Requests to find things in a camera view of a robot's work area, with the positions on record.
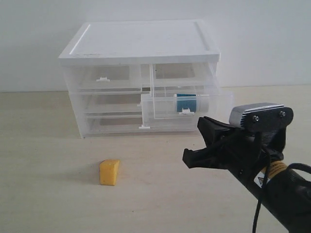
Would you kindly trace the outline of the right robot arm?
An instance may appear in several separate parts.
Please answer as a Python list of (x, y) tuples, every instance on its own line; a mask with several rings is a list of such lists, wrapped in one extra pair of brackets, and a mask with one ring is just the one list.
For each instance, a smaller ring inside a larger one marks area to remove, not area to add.
[(311, 230), (311, 183), (298, 174), (305, 164), (283, 163), (287, 119), (241, 129), (207, 116), (198, 120), (206, 147), (185, 149), (189, 168), (228, 170), (289, 232)]

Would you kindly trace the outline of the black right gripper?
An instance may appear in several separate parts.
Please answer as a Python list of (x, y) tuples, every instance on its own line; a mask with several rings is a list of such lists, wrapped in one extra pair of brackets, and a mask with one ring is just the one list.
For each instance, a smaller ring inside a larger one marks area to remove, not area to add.
[(184, 149), (182, 161), (188, 168), (230, 171), (235, 177), (250, 177), (276, 161), (283, 161), (286, 129), (250, 133), (204, 116), (197, 128), (206, 145)]

